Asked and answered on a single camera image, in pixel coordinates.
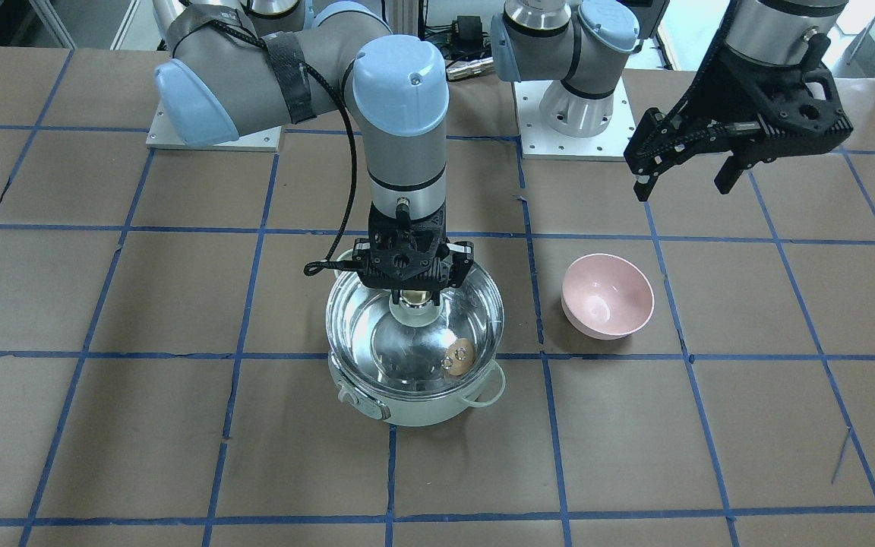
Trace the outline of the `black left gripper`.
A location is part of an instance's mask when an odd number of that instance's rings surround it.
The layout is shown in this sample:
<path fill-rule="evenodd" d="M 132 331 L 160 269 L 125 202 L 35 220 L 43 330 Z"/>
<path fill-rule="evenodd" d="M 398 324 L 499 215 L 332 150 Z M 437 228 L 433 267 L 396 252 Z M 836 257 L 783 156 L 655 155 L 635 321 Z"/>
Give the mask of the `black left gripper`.
<path fill-rule="evenodd" d="M 803 46 L 794 65 L 763 65 L 718 46 L 667 113 L 650 107 L 624 151 L 634 194 L 647 202 L 659 176 L 699 153 L 728 153 L 715 174 L 729 194 L 754 163 L 827 153 L 853 134 L 825 46 Z"/>

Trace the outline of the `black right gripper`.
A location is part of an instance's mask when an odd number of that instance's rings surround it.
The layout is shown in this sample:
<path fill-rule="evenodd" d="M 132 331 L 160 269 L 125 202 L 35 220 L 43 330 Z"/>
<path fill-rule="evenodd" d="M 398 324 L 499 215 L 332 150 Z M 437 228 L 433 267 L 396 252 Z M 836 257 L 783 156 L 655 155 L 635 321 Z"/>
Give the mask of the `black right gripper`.
<path fill-rule="evenodd" d="M 352 260 L 367 287 L 444 291 L 462 286 L 475 266 L 475 246 L 469 240 L 449 242 L 446 204 L 417 220 L 407 207 L 398 207 L 392 217 L 372 205 L 368 236 L 355 241 Z"/>

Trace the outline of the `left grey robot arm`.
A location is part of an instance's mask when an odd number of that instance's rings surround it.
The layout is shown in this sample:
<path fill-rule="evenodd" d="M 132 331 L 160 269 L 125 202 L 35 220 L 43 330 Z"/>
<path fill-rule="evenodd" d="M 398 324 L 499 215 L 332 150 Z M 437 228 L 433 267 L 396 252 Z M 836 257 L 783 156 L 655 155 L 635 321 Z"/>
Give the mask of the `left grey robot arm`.
<path fill-rule="evenodd" d="M 666 1 L 507 1 L 489 25 L 504 82 L 548 82 L 539 113 L 571 138 L 604 131 L 627 59 L 653 37 L 667 69 L 676 40 L 656 25 Z M 726 153 L 715 176 L 728 194 L 758 163 L 828 153 L 851 134 L 824 65 L 844 1 L 731 1 L 690 86 L 663 112 L 649 107 L 623 151 L 639 201 L 659 177 L 702 153 Z"/>

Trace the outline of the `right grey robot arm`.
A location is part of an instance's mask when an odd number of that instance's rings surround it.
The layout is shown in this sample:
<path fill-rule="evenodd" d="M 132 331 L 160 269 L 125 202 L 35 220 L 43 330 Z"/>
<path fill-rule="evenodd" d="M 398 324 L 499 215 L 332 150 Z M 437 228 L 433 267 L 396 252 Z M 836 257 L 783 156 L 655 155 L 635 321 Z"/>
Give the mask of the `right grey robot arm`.
<path fill-rule="evenodd" d="M 347 259 L 306 264 L 354 271 L 365 286 L 438 293 L 475 266 L 471 242 L 447 237 L 450 90 L 440 51 L 393 33 L 358 2 L 336 2 L 310 27 L 263 34 L 247 2 L 169 1 L 156 8 L 170 58 L 155 69 L 182 141 L 205 147 L 264 129 L 341 115 L 360 131 L 371 183 L 368 234 Z"/>

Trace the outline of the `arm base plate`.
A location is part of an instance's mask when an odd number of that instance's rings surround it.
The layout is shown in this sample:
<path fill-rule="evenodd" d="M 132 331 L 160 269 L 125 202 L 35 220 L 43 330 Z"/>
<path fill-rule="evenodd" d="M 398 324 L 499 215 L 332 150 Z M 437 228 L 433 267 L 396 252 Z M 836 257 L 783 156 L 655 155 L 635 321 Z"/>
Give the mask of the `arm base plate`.
<path fill-rule="evenodd" d="M 160 100 L 150 122 L 146 145 L 157 150 L 276 153 L 281 148 L 282 135 L 282 127 L 265 128 L 247 135 L 192 131 L 185 124 L 177 127 L 168 115 L 166 101 Z"/>
<path fill-rule="evenodd" d="M 624 149 L 635 129 L 623 80 L 618 81 L 611 96 L 612 114 L 605 123 L 604 131 L 584 138 L 562 134 L 545 121 L 544 114 L 539 111 L 539 103 L 548 85 L 545 81 L 513 84 L 515 115 L 524 158 L 622 162 Z"/>

